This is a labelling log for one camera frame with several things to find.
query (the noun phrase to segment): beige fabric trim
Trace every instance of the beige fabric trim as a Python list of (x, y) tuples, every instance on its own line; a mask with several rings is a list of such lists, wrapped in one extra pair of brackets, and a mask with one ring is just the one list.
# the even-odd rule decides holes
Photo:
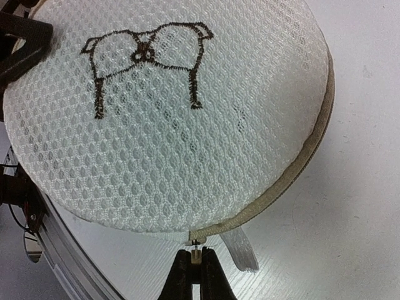
[(335, 80), (333, 60), (329, 50), (328, 60), (329, 73), (327, 79), (327, 88), (324, 101), (322, 102), (321, 112), (319, 113), (313, 132), (304, 143), (303, 149), (300, 151), (297, 158), (284, 171), (283, 175), (269, 189), (267, 189), (263, 195), (246, 206), (238, 215), (222, 223), (190, 232), (190, 241), (206, 236), (224, 233), (250, 221), (252, 218), (256, 217), (258, 214), (268, 208), (273, 202), (275, 202), (306, 168), (308, 162), (314, 156), (314, 153), (321, 143), (333, 109)]

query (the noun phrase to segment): brown embroidery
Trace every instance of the brown embroidery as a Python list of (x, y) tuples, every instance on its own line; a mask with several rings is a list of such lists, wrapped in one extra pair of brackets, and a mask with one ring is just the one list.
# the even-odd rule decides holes
[[(198, 50), (193, 55), (195, 56), (195, 63), (190, 66), (183, 65), (171, 65), (168, 63), (160, 62), (160, 58), (157, 56), (157, 49), (154, 48), (154, 44), (156, 44), (156, 39), (160, 38), (160, 35), (166, 34), (166, 30), (172, 27), (186, 28), (191, 29), (194, 34), (197, 35), (198, 42)], [(131, 54), (130, 60), (132, 64), (125, 67), (124, 69), (110, 72), (109, 74), (101, 74), (99, 73), (99, 68), (95, 62), (95, 55), (101, 55), (96, 52), (96, 46), (100, 41), (103, 41), (107, 37), (111, 37), (117, 34), (129, 34), (132, 36), (134, 42), (136, 43), (136, 50)], [(175, 69), (187, 71), (189, 74), (189, 93), (190, 93), (190, 103), (192, 109), (200, 109), (203, 108), (203, 105), (200, 101), (198, 101), (198, 80), (197, 80), (197, 72), (199, 66), (201, 64), (201, 59), (204, 54), (204, 44), (203, 40), (212, 39), (213, 33), (208, 29), (208, 27), (201, 23), (177, 23), (171, 22), (168, 24), (164, 24), (159, 26), (157, 29), (153, 31), (146, 32), (133, 32), (130, 30), (122, 30), (122, 31), (113, 31), (107, 33), (101, 37), (92, 37), (86, 41), (85, 46), (83, 47), (81, 54), (89, 54), (89, 60), (91, 62), (91, 68), (94, 77), (94, 85), (96, 90), (96, 100), (94, 103), (94, 108), (96, 110), (96, 119), (102, 119), (104, 117), (104, 95), (103, 95), (103, 84), (104, 80), (107, 78), (111, 78), (117, 74), (121, 74), (129, 71), (130, 69), (138, 66), (143, 63), (150, 63), (154, 66), (163, 68), (163, 69)]]

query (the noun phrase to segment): white mesh fabric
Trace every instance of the white mesh fabric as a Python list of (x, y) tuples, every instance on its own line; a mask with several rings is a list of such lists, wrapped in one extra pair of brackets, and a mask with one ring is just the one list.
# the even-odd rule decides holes
[(53, 201), (105, 226), (235, 216), (294, 161), (326, 91), (303, 0), (47, 0), (35, 19), (52, 49), (5, 93), (10, 140)]

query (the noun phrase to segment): wire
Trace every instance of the wire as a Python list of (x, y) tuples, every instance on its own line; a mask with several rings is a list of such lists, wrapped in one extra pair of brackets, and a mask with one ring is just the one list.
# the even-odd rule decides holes
[(27, 237), (27, 236), (24, 236), (24, 239), (28, 239), (28, 240), (30, 240), (30, 241), (34, 241), (34, 242), (37, 242), (37, 241), (38, 241), (37, 239), (33, 239), (33, 238), (31, 238), (31, 237)]
[(10, 208), (10, 211), (11, 211), (12, 217), (14, 218), (15, 223), (17, 223), (17, 225), (18, 225), (19, 227), (21, 227), (23, 230), (28, 230), (25, 226), (23, 226), (23, 225), (18, 221), (17, 217), (16, 217), (15, 214), (14, 214), (14, 210), (13, 210), (13, 208), (11, 207), (11, 204), (8, 204), (8, 207)]
[(0, 164), (0, 167), (4, 167), (4, 168), (18, 168), (18, 165)]
[(27, 233), (30, 233), (30, 234), (32, 234), (32, 235), (34, 236), (34, 233), (33, 233), (29, 228), (26, 228), (25, 226), (23, 226), (23, 225), (18, 221), (16, 215), (14, 214), (14, 210), (13, 210), (13, 208), (11, 207), (11, 204), (8, 204), (8, 207), (9, 207), (9, 209), (10, 209), (10, 211), (11, 211), (12, 218), (13, 218), (14, 221), (17, 223), (17, 225), (18, 225), (20, 228), (22, 228), (24, 231), (26, 231)]

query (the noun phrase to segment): mesh laundry bag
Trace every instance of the mesh laundry bag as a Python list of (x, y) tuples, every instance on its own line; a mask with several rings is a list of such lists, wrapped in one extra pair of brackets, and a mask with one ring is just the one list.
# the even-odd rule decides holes
[(201, 238), (268, 207), (333, 101), (303, 0), (44, 1), (47, 57), (4, 95), (32, 180), (85, 220)]

